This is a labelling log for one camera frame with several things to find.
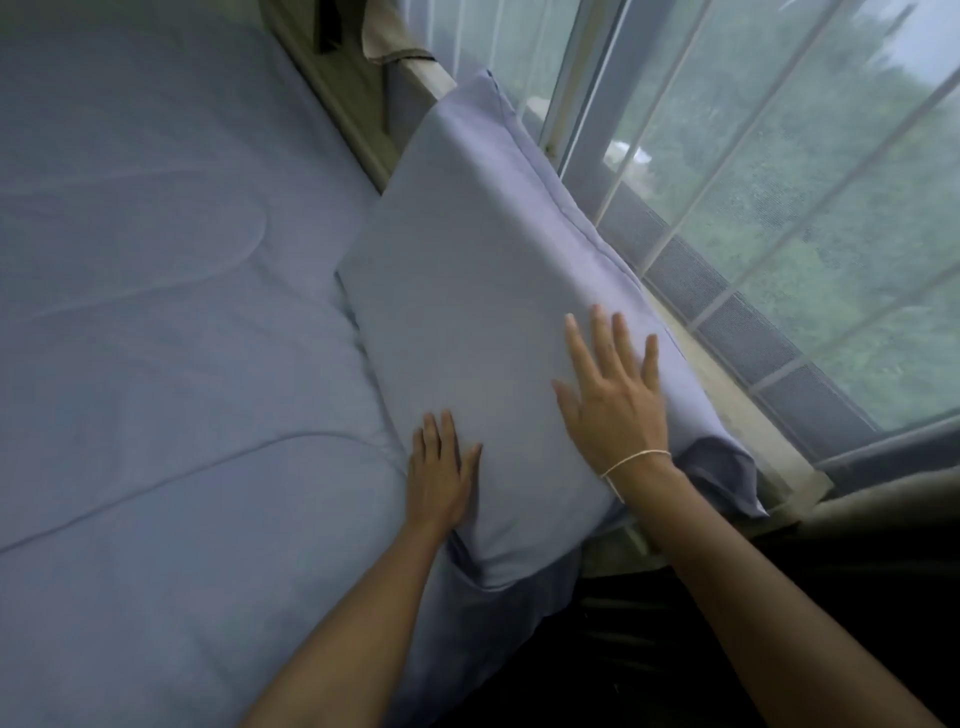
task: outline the white bracelet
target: white bracelet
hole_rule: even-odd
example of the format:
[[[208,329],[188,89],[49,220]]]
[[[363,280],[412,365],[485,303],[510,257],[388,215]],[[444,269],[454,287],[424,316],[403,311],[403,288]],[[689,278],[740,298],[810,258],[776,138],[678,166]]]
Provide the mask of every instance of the white bracelet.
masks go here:
[[[635,452],[633,455],[629,455],[629,456],[623,458],[623,460],[621,460],[620,462],[618,462],[616,465],[613,465],[613,466],[610,466],[609,468],[607,468],[607,471],[600,476],[600,479],[607,481],[607,485],[610,486],[610,489],[613,491],[613,494],[620,499],[620,502],[621,502],[621,503],[624,502],[623,496],[621,496],[621,495],[617,492],[616,488],[613,487],[613,483],[612,483],[611,480],[608,478],[608,475],[610,475],[610,473],[612,473],[613,471],[615,471],[617,468],[619,468],[619,467],[620,467],[621,465],[623,465],[624,463],[629,463],[629,462],[630,462],[631,460],[633,460],[635,457],[640,457],[640,455],[669,455],[671,458],[673,457],[673,455],[670,454],[670,450],[665,450],[665,449],[642,449],[640,452]]]

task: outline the forearm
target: forearm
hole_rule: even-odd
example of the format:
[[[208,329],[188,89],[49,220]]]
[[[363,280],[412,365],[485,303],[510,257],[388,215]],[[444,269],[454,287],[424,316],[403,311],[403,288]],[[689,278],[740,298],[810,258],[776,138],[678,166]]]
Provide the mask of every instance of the forearm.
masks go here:
[[[378,725],[399,681],[442,538],[404,526],[314,629],[244,726]]]
[[[768,724],[939,725],[682,473],[649,460],[625,467],[617,489],[690,590]]]

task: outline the window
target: window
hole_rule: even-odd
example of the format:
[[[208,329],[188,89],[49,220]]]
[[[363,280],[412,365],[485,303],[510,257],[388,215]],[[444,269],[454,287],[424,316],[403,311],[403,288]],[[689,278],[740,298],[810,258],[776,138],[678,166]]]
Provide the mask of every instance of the window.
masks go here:
[[[582,209],[841,491],[955,463],[960,6],[621,12],[558,162]]]
[[[456,81],[489,68],[540,134],[580,0],[398,0],[410,28]]]

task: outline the pillow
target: pillow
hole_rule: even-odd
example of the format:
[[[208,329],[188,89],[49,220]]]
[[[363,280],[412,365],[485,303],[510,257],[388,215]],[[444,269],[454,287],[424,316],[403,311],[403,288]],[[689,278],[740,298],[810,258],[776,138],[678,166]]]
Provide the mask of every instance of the pillow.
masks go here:
[[[338,273],[406,447],[422,414],[445,407],[461,447],[484,443],[475,505],[458,529],[480,586],[528,576],[611,514],[623,520],[567,438],[550,386],[575,382],[564,314],[586,331],[592,303],[622,311],[635,342],[660,335],[678,465],[714,505],[763,515],[752,458],[489,73],[426,115]]]

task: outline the bed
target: bed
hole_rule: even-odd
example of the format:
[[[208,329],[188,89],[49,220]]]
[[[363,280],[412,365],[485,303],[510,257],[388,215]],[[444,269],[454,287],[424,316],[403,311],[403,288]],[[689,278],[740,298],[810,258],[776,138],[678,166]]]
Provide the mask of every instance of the bed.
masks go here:
[[[260,29],[0,42],[0,723],[234,724],[393,539],[334,277],[376,198]],[[489,677],[577,560],[485,591],[442,552],[389,723]]]

